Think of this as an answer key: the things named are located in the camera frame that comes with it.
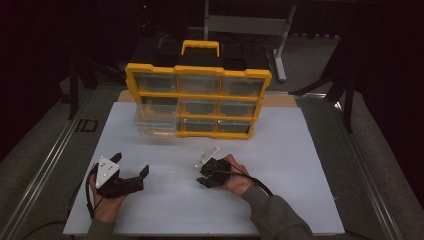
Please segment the gray sleeve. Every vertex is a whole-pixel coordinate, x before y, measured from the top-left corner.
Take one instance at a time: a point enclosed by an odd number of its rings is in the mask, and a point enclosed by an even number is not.
[[[268,196],[259,186],[252,185],[242,195],[251,209],[250,220],[262,240],[313,239],[308,224],[279,196]]]
[[[84,240],[112,240],[116,223],[106,223],[93,219]]]

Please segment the metal rod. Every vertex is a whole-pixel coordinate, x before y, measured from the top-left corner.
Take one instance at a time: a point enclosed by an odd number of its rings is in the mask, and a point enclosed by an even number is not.
[[[205,18],[203,19],[203,40],[209,38],[209,0],[205,0]]]
[[[289,36],[290,27],[293,21],[294,13],[296,12],[296,5],[291,6],[290,12],[287,16],[286,23],[284,24],[283,34],[281,36],[280,45],[278,46],[277,52],[275,53],[275,58],[281,58],[284,45],[286,44],[287,37]]]
[[[371,205],[374,208],[374,212],[376,213],[377,218],[380,221],[382,230],[386,235],[386,239],[402,240],[403,237],[400,234],[395,220],[389,213],[389,210],[386,207],[386,203],[384,202],[383,197],[381,196],[380,192],[377,189],[377,186],[375,185],[374,180],[371,177],[371,173],[368,170],[364,156],[360,151],[360,148],[356,142],[353,133],[348,133],[344,127],[340,111],[341,107],[340,104],[338,104],[338,107],[334,108],[333,111],[334,115],[336,115],[336,118],[339,120],[337,121],[337,125],[348,140],[347,142],[350,147],[349,149],[352,150],[352,154],[354,156],[354,159],[356,160],[355,163],[358,167],[362,183],[364,184],[365,190],[367,191],[368,197],[371,201]]]
[[[20,228],[22,227],[24,221],[26,220],[29,212],[34,206],[38,196],[45,183],[47,182],[50,174],[52,173],[56,163],[59,161],[59,158],[65,149],[72,133],[75,130],[77,125],[77,119],[81,115],[84,107],[91,100],[94,90],[87,90],[88,92],[83,96],[81,108],[75,115],[75,118],[69,120],[62,132],[60,133],[58,139],[44,160],[42,166],[38,170],[35,177],[31,180],[27,189],[25,190],[21,200],[19,201],[17,207],[15,208],[12,216],[9,218],[8,223],[3,228],[0,239],[2,240],[13,240],[16,238],[16,235],[19,233]]]

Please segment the white bracket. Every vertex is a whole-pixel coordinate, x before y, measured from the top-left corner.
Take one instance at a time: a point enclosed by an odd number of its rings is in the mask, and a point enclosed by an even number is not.
[[[278,55],[278,50],[274,49],[274,63],[275,68],[277,69],[278,81],[285,82],[287,80],[286,72],[284,71],[283,60],[281,59],[281,54]]]
[[[214,147],[212,149],[202,152],[202,156],[199,159],[199,164],[194,165],[196,168],[199,168],[201,165],[206,164],[211,157],[218,152],[220,147]]]
[[[97,170],[96,188],[100,188],[119,170],[119,165],[101,156]]]

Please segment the clear plastic drawer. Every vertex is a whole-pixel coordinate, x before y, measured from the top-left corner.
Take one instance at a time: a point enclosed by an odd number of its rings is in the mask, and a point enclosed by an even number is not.
[[[252,117],[257,102],[222,100],[220,104],[221,116]]]
[[[182,114],[215,115],[218,101],[210,99],[183,98],[180,102]]]
[[[225,133],[247,133],[251,122],[248,121],[231,121],[218,120],[218,132]]]
[[[178,98],[142,97],[138,108],[141,114],[148,117],[175,117]]]
[[[176,92],[175,74],[134,73],[138,88],[147,92]]]
[[[235,96],[259,96],[265,79],[224,77],[222,94]]]
[[[184,130],[188,132],[213,132],[215,120],[211,119],[184,119]]]
[[[137,128],[142,137],[175,137],[178,131],[179,120],[175,116],[158,118],[146,117],[137,109],[133,125]]]
[[[219,77],[205,74],[181,74],[180,91],[194,94],[217,94]]]

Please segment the metal frame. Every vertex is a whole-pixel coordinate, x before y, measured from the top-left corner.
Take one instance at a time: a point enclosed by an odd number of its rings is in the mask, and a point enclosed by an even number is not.
[[[277,68],[278,80],[280,82],[285,82],[286,73],[284,71],[281,55],[284,45],[286,44],[295,11],[296,5],[292,5],[286,19],[210,15],[209,0],[205,0],[203,39],[208,40],[209,32],[233,32],[281,36],[278,49],[274,49],[273,55],[275,66]]]
[[[313,99],[322,99],[325,101],[325,94],[314,94],[307,93],[303,96],[294,96],[296,99],[301,98],[313,98]],[[371,202],[371,205],[374,209],[375,215],[377,216],[381,229],[383,230],[386,239],[388,240],[402,240],[402,234],[394,220],[393,216],[390,214],[389,209],[380,192],[378,191],[377,185],[375,184],[371,172],[369,171],[365,158],[362,155],[360,147],[356,141],[355,135],[352,132],[349,132],[346,129],[343,121],[343,109],[339,102],[336,102],[332,108],[334,117],[337,119],[337,125],[335,127],[339,128],[340,132],[347,139],[349,144],[348,149],[350,150],[353,158],[355,159],[355,164],[357,166],[360,178],[364,184],[365,191],[367,192],[368,198]]]
[[[83,96],[81,100],[82,106],[78,109],[75,114],[75,117],[72,120],[69,120],[62,130],[60,136],[56,140],[54,146],[50,150],[48,156],[44,160],[42,166],[34,176],[34,178],[29,183],[27,189],[25,190],[21,200],[17,204],[12,216],[9,218],[6,226],[2,229],[0,233],[0,239],[9,240],[15,239],[19,233],[20,228],[24,224],[24,221],[28,217],[32,207],[37,201],[38,196],[44,188],[47,180],[50,177],[50,174],[53,172],[54,167],[62,155],[63,150],[68,144],[69,139],[74,133],[77,127],[77,119],[81,115],[85,106],[91,101],[95,90],[87,90],[87,93]]]

